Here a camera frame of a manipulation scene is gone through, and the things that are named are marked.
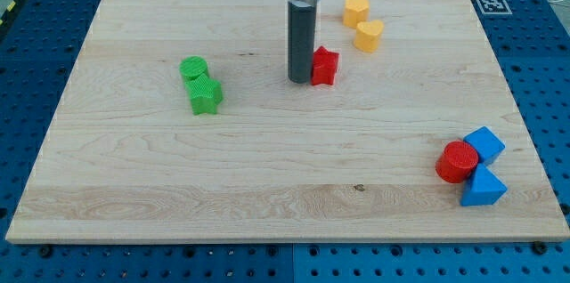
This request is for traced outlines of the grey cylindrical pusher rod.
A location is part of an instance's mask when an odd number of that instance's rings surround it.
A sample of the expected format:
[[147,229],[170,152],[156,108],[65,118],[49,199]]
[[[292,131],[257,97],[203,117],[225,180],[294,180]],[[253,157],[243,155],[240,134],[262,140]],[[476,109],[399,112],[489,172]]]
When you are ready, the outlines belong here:
[[288,77],[304,84],[311,80],[316,8],[288,2]]

